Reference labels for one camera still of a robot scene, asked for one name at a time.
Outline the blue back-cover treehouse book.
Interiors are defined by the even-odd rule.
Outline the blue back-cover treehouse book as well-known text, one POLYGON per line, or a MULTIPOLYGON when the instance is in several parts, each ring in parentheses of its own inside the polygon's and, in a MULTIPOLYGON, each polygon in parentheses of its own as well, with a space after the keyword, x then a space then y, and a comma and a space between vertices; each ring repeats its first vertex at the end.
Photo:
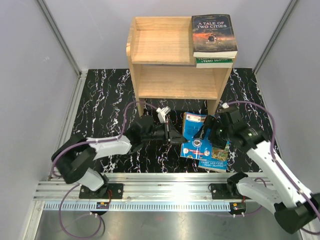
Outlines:
POLYGON ((185 112, 183 115, 182 135, 187 142, 181 145, 180 156, 199 161, 207 161, 212 158, 212 145, 208 139, 198 136, 201 127, 204 126, 206 115, 185 112))

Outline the blue 26-storey treehouse book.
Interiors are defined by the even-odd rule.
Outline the blue 26-storey treehouse book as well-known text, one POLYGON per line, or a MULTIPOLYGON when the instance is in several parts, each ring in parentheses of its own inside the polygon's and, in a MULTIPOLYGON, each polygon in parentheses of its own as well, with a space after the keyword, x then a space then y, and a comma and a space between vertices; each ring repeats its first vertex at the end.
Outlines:
POLYGON ((224 149, 213 147, 211 159, 200 160, 198 167, 208 171, 215 171, 225 173, 227 171, 227 162, 230 149, 230 142, 228 141, 224 149))

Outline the dark green 104-storey treehouse book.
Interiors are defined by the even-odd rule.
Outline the dark green 104-storey treehouse book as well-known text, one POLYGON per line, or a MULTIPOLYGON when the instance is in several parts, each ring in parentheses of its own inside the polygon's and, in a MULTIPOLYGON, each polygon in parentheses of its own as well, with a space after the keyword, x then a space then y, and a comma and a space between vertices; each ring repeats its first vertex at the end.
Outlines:
POLYGON ((196 57, 197 68, 231 68, 234 58, 200 58, 196 57))

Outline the dark Tale of Two Cities book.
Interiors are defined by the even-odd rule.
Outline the dark Tale of Two Cities book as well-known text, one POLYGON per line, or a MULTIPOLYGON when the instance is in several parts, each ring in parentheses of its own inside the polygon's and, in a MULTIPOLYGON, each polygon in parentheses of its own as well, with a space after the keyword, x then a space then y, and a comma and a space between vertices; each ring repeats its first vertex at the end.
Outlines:
POLYGON ((195 58, 233 59, 238 45, 229 14, 193 15, 192 40, 195 58))

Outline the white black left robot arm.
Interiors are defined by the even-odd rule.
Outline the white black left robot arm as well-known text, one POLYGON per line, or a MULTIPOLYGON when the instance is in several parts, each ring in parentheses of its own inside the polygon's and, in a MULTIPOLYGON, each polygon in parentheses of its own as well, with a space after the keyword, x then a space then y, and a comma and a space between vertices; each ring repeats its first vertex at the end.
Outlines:
POLYGON ((52 155, 51 161, 65 183, 85 186, 95 198, 101 199, 107 195, 109 179, 93 170, 91 162, 112 155, 135 153, 149 141, 179 145, 188 140, 175 129, 168 117, 156 125, 151 115, 144 115, 121 136, 84 138, 80 134, 73 135, 52 155))

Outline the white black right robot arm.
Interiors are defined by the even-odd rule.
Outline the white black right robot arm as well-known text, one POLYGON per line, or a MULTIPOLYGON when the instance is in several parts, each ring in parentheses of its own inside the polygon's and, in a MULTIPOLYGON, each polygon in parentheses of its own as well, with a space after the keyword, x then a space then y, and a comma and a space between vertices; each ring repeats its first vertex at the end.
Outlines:
POLYGON ((224 191, 229 197, 254 200, 289 234, 320 217, 319 193, 313 193, 292 173, 275 151, 274 141, 261 128, 248 125, 237 107, 228 106, 217 116, 207 115, 195 136, 219 149, 233 144, 259 165, 274 187, 271 190, 239 172, 226 180, 224 191))

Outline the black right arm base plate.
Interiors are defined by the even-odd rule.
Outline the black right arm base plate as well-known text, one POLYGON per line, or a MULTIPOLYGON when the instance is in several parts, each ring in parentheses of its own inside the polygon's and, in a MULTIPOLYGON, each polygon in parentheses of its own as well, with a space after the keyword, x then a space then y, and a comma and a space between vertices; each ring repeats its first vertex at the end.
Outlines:
POLYGON ((210 183, 208 190, 213 200, 243 199, 243 196, 238 192, 237 188, 227 183, 210 183))

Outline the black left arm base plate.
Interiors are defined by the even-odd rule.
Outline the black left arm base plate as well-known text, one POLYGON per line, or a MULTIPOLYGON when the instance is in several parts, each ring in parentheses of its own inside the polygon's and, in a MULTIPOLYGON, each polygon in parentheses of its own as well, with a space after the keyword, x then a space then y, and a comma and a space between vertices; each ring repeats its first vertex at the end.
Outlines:
POLYGON ((101 175, 104 180, 104 184, 101 188, 96 191, 90 190, 86 186, 82 186, 79 192, 80 199, 116 199, 120 200, 123 198, 123 183, 109 183, 109 178, 106 175, 101 175))

